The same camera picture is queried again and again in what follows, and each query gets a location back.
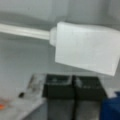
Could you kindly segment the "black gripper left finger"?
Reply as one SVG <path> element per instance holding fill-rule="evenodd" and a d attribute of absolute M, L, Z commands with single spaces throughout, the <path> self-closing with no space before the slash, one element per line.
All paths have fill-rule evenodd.
<path fill-rule="evenodd" d="M 48 102 L 48 120 L 71 120 L 74 97 L 71 76 L 48 74 L 43 96 Z"/>

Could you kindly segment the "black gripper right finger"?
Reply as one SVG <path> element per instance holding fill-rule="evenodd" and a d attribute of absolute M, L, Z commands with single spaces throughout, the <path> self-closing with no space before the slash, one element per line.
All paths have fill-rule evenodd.
<path fill-rule="evenodd" d="M 75 76 L 75 120 L 99 120 L 106 93 L 98 77 Z"/>

